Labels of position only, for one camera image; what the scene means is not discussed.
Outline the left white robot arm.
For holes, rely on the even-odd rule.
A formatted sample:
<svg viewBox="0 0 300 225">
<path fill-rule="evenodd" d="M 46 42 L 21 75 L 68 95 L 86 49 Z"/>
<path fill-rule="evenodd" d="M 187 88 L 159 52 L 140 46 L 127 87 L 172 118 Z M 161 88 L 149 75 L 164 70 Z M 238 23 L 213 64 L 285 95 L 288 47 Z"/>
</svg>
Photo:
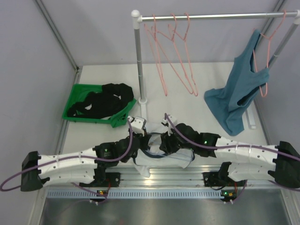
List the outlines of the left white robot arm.
<svg viewBox="0 0 300 225">
<path fill-rule="evenodd" d="M 22 162 L 21 191 L 65 183 L 79 183 L 82 187 L 101 186 L 107 179 L 107 168 L 136 158 L 139 150 L 148 150 L 150 138 L 150 134 L 133 134 L 117 142 L 105 142 L 64 155 L 30 152 Z"/>
</svg>

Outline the blue hanger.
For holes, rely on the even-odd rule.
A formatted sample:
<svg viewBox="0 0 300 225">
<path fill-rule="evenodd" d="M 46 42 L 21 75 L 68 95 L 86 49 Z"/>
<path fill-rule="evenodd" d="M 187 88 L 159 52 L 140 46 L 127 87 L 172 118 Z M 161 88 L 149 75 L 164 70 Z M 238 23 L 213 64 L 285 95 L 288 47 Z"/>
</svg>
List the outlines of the blue hanger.
<svg viewBox="0 0 300 225">
<path fill-rule="evenodd" d="M 170 158 L 176 159 L 179 161 L 192 162 L 195 159 L 195 156 L 191 150 L 179 149 L 177 152 L 167 155 L 159 149 L 161 144 L 161 138 L 158 135 L 154 135 L 150 138 L 149 147 L 146 153 L 150 158 L 161 159 L 161 158 Z"/>
</svg>

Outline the white navy-trimmed tank top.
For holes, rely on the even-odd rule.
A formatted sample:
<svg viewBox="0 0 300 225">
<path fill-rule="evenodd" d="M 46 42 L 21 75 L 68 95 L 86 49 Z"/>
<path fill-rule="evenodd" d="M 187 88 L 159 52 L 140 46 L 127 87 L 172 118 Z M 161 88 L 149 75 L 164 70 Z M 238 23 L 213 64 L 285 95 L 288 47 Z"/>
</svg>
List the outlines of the white navy-trimmed tank top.
<svg viewBox="0 0 300 225">
<path fill-rule="evenodd" d="M 172 154 L 164 153 L 159 149 L 162 143 L 159 134 L 167 132 L 167 127 L 158 123 L 146 125 L 146 131 L 155 133 L 150 138 L 150 147 L 147 150 L 139 149 L 137 157 L 133 159 L 135 169 L 146 178 L 150 177 L 150 169 L 154 167 L 181 167 L 186 168 L 195 159 L 195 154 L 190 149 L 179 149 Z"/>
</svg>

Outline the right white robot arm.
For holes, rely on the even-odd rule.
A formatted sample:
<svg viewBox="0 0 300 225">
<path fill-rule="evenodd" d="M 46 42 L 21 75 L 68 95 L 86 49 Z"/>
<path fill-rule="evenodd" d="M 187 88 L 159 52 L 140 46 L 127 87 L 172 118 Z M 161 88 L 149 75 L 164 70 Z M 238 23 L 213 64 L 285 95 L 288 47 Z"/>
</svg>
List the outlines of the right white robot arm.
<svg viewBox="0 0 300 225">
<path fill-rule="evenodd" d="M 269 180 L 285 188 L 300 187 L 300 155 L 288 142 L 251 145 L 218 134 L 198 133 L 184 123 L 160 137 L 159 148 L 168 155 L 191 150 L 194 156 L 220 160 L 217 172 L 204 173 L 205 186 L 243 186 L 247 180 Z"/>
</svg>

